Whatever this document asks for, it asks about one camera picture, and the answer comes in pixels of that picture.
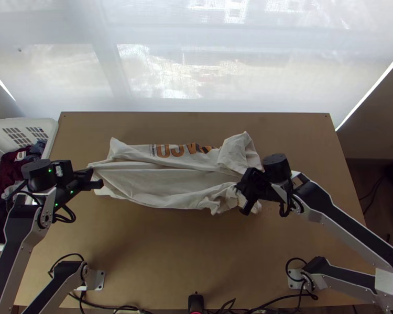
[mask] cable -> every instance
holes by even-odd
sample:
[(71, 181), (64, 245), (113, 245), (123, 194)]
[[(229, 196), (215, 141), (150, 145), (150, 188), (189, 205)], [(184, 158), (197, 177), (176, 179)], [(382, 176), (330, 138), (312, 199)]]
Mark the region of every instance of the cable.
[(295, 308), (295, 310), (293, 312), (291, 312), (291, 314), (296, 314), (299, 310), (300, 310), (300, 305), (301, 305), (301, 295), (303, 294), (303, 289), (304, 289), (304, 285), (305, 285), (306, 281), (303, 281), (303, 283), (301, 284), (301, 288), (300, 288), (300, 294), (298, 297), (298, 303), (297, 303), (297, 307)]
[(288, 183), (287, 183), (287, 188), (286, 188), (286, 192), (287, 192), (287, 210), (284, 211), (284, 202), (280, 202), (279, 203), (279, 215), (281, 217), (287, 217), (290, 212), (291, 212), (291, 205), (292, 205), (292, 193), (294, 191), (294, 187), (292, 185), (292, 181), (291, 181), (291, 174), (288, 177)]
[(301, 279), (294, 279), (293, 277), (290, 276), (290, 272), (288, 271), (288, 266), (290, 265), (290, 263), (291, 263), (292, 261), (301, 261), (301, 262), (303, 262), (305, 265), (307, 265), (307, 262), (306, 262), (305, 260), (299, 258), (299, 257), (293, 257), (292, 259), (289, 259), (289, 260), (287, 261), (287, 263), (285, 264), (285, 273), (287, 274), (287, 277), (290, 278), (292, 281), (295, 281), (295, 282), (302, 282), (302, 281), (305, 281), (304, 278), (301, 278)]
[(68, 206), (66, 205), (62, 205), (61, 208), (70, 216), (70, 219), (60, 215), (60, 214), (55, 214), (56, 211), (58, 211), (58, 209), (54, 212), (54, 218), (53, 218), (53, 223), (56, 221), (61, 221), (63, 223), (73, 223), (76, 221), (76, 215), (74, 213), (74, 211), (72, 211)]
[(81, 261), (84, 262), (83, 256), (81, 254), (79, 254), (79, 253), (70, 253), (70, 254), (64, 255), (63, 257), (60, 257), (59, 259), (57, 259), (57, 261), (51, 266), (51, 268), (48, 271), (48, 275), (52, 278), (52, 272), (54, 271), (54, 267), (59, 262), (61, 262), (62, 260), (66, 259), (66, 258), (68, 258), (70, 256), (78, 256), (81, 259)]
[(152, 313), (151, 313), (150, 311), (148, 311), (148, 310), (139, 309), (139, 308), (137, 308), (137, 307), (135, 307), (135, 306), (132, 306), (132, 305), (122, 305), (122, 306), (120, 306), (120, 307), (107, 306), (107, 305), (99, 305), (99, 304), (95, 304), (95, 303), (92, 303), (92, 302), (89, 302), (89, 301), (85, 300), (85, 299), (84, 299), (84, 296), (83, 296), (83, 298), (81, 298), (81, 296), (78, 297), (78, 296), (76, 296), (76, 295), (74, 295), (74, 294), (72, 294), (72, 293), (68, 293), (68, 295), (69, 295), (70, 297), (72, 297), (73, 299), (75, 299), (75, 300), (81, 302), (82, 304), (86, 304), (86, 305), (88, 305), (88, 306), (90, 306), (90, 307), (93, 307), (93, 308), (96, 308), (96, 309), (114, 310), (115, 313), (116, 313), (116, 311), (120, 311), (120, 310), (129, 310), (129, 311), (140, 311), (140, 312), (142, 312), (142, 313), (144, 313), (144, 314), (152, 314)]
[(231, 309), (232, 309), (232, 307), (233, 307), (233, 305), (234, 305), (234, 302), (236, 302), (236, 298), (231, 299), (230, 301), (227, 301), (226, 303), (224, 303), (224, 304), (221, 306), (220, 309), (217, 310), (217, 312), (215, 312), (215, 314), (223, 314), (224, 308), (225, 308), (227, 305), (229, 305), (229, 304), (230, 304), (230, 306), (226, 309), (226, 311), (230, 311), (230, 312), (231, 312)]
[(84, 298), (85, 294), (86, 294), (86, 291), (82, 291), (81, 294), (80, 294), (80, 300), (79, 300), (79, 308), (80, 308), (80, 312), (82, 312), (82, 314), (85, 314), (84, 310), (83, 310), (83, 305), (82, 305), (83, 298)]
[(365, 213), (366, 213), (366, 212), (371, 208), (371, 206), (373, 205), (374, 200), (375, 200), (376, 195), (377, 195), (378, 188), (379, 188), (380, 185), (383, 183), (383, 181), (384, 181), (385, 178), (386, 178), (386, 174), (382, 175), (382, 176), (376, 181), (376, 183), (373, 185), (373, 187), (371, 188), (371, 191), (370, 191), (367, 195), (365, 195), (365, 196), (363, 196), (363, 197), (361, 197), (361, 198), (359, 199), (359, 200), (361, 201), (361, 200), (363, 200), (363, 199), (369, 197), (371, 194), (373, 195), (372, 198), (371, 198), (370, 203), (367, 205), (367, 207), (366, 207), (365, 210), (363, 211), (363, 215), (365, 215)]
[(24, 180), (13, 192), (6, 197), (6, 211), (9, 213), (13, 205), (13, 196), (28, 184), (28, 180)]

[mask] wooden table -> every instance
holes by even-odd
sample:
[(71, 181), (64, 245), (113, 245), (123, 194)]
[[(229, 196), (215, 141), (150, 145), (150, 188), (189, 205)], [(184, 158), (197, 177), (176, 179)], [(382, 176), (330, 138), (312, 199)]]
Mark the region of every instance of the wooden table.
[[(293, 170), (321, 184), (335, 203), (364, 223), (350, 173), (329, 115), (266, 113), (62, 113), (51, 159), (70, 159), (75, 169), (106, 159), (111, 137), (128, 144), (188, 143), (220, 146), (247, 131), (263, 158), (283, 152)], [(16, 304), (27, 305), (49, 282), (59, 257), (81, 253), (93, 269), (106, 271), (103, 291), (87, 299), (106, 305), (184, 309), (189, 294), (205, 296), (207, 308), (236, 297), (252, 308), (294, 294), (285, 263), (291, 257), (325, 256), (336, 266), (372, 273), (372, 267), (322, 225), (263, 202), (259, 215), (232, 210), (146, 208), (126, 200), (82, 192), (68, 204), (77, 221), (56, 223), (29, 261)], [(360, 304), (330, 289), (302, 306)], [(295, 307), (296, 299), (277, 303)], [(78, 307), (67, 298), (62, 306)]]

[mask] dark red clothing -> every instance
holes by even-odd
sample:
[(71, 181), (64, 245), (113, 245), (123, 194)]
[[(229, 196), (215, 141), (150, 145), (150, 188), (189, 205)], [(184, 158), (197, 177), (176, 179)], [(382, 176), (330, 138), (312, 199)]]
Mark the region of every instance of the dark red clothing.
[(26, 146), (17, 151), (5, 153), (2, 156), (0, 163), (0, 196), (5, 188), (15, 184), (18, 180), (23, 180), (20, 168), (29, 161), (23, 160), (23, 158), (19, 158), (19, 160), (17, 157), (19, 152), (26, 152), (25, 156), (28, 155), (30, 147)]

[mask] plastic basket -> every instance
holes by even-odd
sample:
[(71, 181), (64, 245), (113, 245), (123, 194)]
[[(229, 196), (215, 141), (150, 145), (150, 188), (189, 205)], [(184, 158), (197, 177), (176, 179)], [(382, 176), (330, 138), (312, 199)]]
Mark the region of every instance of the plastic basket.
[(4, 153), (33, 145), (37, 140), (47, 140), (42, 158), (51, 153), (58, 130), (58, 122), (51, 118), (15, 118), (0, 120), (0, 159)]

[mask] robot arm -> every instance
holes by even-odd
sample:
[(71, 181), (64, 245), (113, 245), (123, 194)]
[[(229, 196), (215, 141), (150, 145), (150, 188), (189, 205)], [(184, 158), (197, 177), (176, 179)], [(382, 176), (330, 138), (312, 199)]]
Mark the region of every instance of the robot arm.
[[(18, 191), (4, 228), (6, 243), (0, 255), (0, 313), (12, 309), (33, 248), (57, 222), (74, 222), (66, 203), (83, 190), (101, 188), (91, 182), (92, 169), (74, 172), (69, 160), (38, 160), (21, 168), (28, 191)], [(71, 220), (56, 212), (63, 208)]]
[[(291, 171), (287, 158), (275, 154), (264, 159), (265, 172), (249, 168), (237, 184), (247, 204), (245, 215), (255, 201), (264, 199), (281, 203), (281, 216), (295, 211), (308, 221), (318, 222), (332, 230), (341, 240), (376, 267), (375, 275), (363, 274), (332, 266), (324, 257), (315, 257), (301, 270), (289, 270), (294, 279), (303, 276), (313, 280), (306, 288), (332, 287), (369, 303), (393, 310), (393, 246), (335, 206), (331, 196), (317, 183), (300, 172)], [(289, 286), (301, 287), (300, 281), (289, 279)]]

